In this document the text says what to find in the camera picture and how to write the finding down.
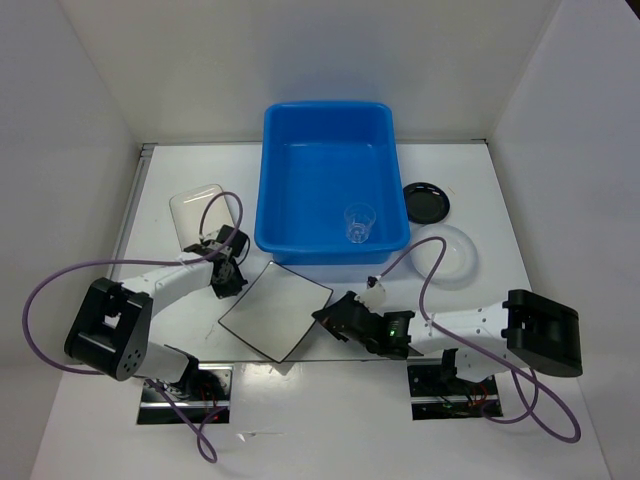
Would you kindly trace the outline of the large square white plate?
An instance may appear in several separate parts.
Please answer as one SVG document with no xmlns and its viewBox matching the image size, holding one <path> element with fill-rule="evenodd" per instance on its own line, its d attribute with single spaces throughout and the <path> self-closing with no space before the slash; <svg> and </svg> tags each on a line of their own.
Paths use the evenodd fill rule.
<svg viewBox="0 0 640 480">
<path fill-rule="evenodd" d="M 333 290 L 273 261 L 261 271 L 219 325 L 263 357 L 283 362 L 327 306 Z"/>
</svg>

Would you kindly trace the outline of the small rectangular white plate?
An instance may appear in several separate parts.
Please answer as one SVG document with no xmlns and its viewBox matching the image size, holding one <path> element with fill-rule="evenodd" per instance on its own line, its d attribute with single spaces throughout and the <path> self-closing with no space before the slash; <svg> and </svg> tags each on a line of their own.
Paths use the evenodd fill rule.
<svg viewBox="0 0 640 480">
<path fill-rule="evenodd" d="M 223 191 L 218 184 L 198 187 L 173 196 L 169 201 L 171 215 L 181 250 L 213 238 L 222 226 L 233 226 L 231 212 L 222 196 L 208 210 L 211 199 Z"/>
</svg>

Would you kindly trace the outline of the white round bowl plate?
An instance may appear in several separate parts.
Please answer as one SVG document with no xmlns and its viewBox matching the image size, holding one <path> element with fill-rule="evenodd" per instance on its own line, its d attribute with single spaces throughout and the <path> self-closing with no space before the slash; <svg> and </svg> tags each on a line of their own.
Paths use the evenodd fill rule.
<svg viewBox="0 0 640 480">
<path fill-rule="evenodd" d="M 474 281 L 479 255 L 473 241 L 460 229 L 446 224 L 426 225 L 414 231 L 410 245 L 430 237 L 446 241 L 445 255 L 431 279 L 431 283 L 444 290 L 460 290 Z M 416 271 L 427 277 L 441 253 L 442 243 L 430 241 L 410 252 Z"/>
</svg>

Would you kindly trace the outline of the clear plastic cup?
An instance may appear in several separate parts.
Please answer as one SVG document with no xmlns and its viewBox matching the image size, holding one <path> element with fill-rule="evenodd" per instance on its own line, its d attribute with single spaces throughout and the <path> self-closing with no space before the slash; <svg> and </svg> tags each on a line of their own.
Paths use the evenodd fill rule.
<svg viewBox="0 0 640 480">
<path fill-rule="evenodd" d="M 346 238 L 353 244 L 365 243 L 376 223 L 376 211 L 366 203 L 349 205 L 344 211 Z"/>
</svg>

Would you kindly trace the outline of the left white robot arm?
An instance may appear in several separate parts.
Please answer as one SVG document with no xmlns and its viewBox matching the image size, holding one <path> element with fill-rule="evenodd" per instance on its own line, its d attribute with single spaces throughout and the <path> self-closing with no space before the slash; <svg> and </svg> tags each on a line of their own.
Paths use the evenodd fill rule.
<svg viewBox="0 0 640 480">
<path fill-rule="evenodd" d="M 65 354 L 117 381 L 149 378 L 177 399 L 191 398 L 208 377 L 195 356 L 152 342 L 151 322 L 196 291 L 209 288 L 219 299 L 239 295 L 247 280 L 238 257 L 249 243 L 245 233 L 224 225 L 167 265 L 120 282 L 95 280 L 67 335 Z"/>
</svg>

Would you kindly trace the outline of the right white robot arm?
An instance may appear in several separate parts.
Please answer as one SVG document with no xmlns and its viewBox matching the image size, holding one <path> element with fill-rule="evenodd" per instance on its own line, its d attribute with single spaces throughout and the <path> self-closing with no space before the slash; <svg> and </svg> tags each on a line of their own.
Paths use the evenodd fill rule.
<svg viewBox="0 0 640 480">
<path fill-rule="evenodd" d="M 511 290 L 490 306 L 438 313 L 430 321 L 411 310 L 374 313 L 349 291 L 312 318 L 334 338 L 355 341 L 382 358 L 442 353 L 438 377 L 450 393 L 513 367 L 559 378 L 583 374 L 578 312 L 527 290 Z"/>
</svg>

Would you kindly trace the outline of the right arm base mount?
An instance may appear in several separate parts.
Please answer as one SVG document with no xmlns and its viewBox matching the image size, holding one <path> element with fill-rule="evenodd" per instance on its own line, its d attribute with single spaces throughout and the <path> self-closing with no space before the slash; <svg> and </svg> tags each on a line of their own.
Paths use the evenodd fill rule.
<svg viewBox="0 0 640 480">
<path fill-rule="evenodd" d="M 502 417 L 494 376 L 473 383 L 445 377 L 439 363 L 409 363 L 407 377 L 413 421 Z"/>
</svg>

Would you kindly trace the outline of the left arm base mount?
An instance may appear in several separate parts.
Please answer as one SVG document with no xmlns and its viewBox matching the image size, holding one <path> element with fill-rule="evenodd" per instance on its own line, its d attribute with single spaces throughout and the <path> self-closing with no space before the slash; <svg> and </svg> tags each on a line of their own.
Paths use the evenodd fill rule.
<svg viewBox="0 0 640 480">
<path fill-rule="evenodd" d="M 204 363 L 200 365 L 203 380 L 190 393 L 181 393 L 162 384 L 163 390 L 178 409 L 194 424 L 210 417 L 210 424 L 228 424 L 232 393 L 233 365 Z M 170 404 L 147 383 L 143 384 L 139 402 L 137 425 L 174 425 L 182 419 Z"/>
</svg>

